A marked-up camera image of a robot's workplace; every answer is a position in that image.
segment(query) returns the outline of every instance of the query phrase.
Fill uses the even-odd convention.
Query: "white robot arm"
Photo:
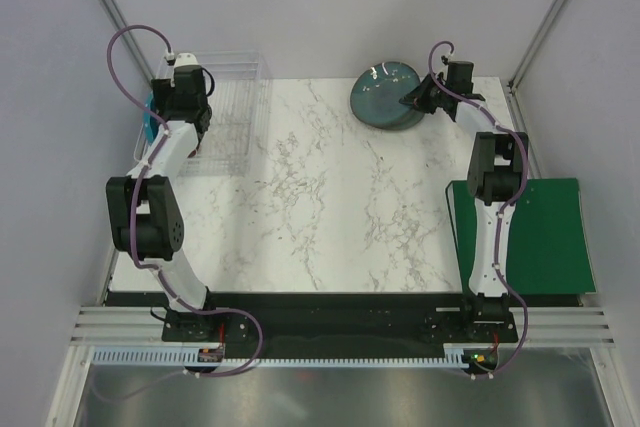
[[[447,62],[447,77],[440,74],[439,82],[427,76],[423,82],[400,101],[421,112],[435,113],[442,108],[462,130],[475,139],[467,184],[475,198],[477,231],[473,271],[469,289],[477,298],[506,299],[505,285],[496,275],[506,279],[506,260],[511,219],[515,205],[505,205],[514,197],[522,180],[523,162],[515,139],[498,128],[484,98],[473,93],[471,62]],[[459,102],[440,86],[474,105]],[[516,134],[523,145],[528,144],[524,133]]]
[[[198,148],[209,128],[211,108],[207,102],[203,69],[193,54],[178,54],[173,77],[152,82],[157,113],[167,122],[168,132],[159,126],[154,143],[126,177],[112,177],[107,183],[107,202],[114,244],[131,254],[133,186],[141,174],[140,194],[135,207],[135,239],[138,255],[166,291],[170,306],[185,311],[177,299],[193,308],[203,307],[206,286],[197,278],[182,250],[184,223],[171,188],[182,164]],[[157,155],[151,156],[158,147]]]

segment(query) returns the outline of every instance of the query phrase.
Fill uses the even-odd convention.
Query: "green board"
[[[474,198],[465,181],[447,187],[447,204],[465,291],[476,242]],[[532,179],[509,233],[507,280],[521,294],[595,292],[576,179]]]

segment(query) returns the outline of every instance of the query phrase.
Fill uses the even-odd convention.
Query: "clear plastic container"
[[[211,126],[195,156],[183,165],[180,175],[244,175],[249,168],[253,123],[262,73],[258,52],[192,52],[216,82],[209,105]],[[158,78],[168,78],[172,68],[165,62]]]

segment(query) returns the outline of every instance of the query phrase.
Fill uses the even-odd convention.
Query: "white marble surface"
[[[511,126],[497,78],[474,79]],[[472,140],[443,113],[382,132],[349,109],[354,79],[276,80],[244,178],[180,178],[184,250],[211,290],[460,291],[444,190]],[[111,290],[157,291],[127,255]]]

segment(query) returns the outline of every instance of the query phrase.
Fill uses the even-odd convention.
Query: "reflective surface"
[[[171,370],[92,372],[115,397]],[[526,351],[492,381],[441,370],[263,368],[228,379],[178,376],[119,405],[85,397],[92,427],[611,425],[587,351]]]

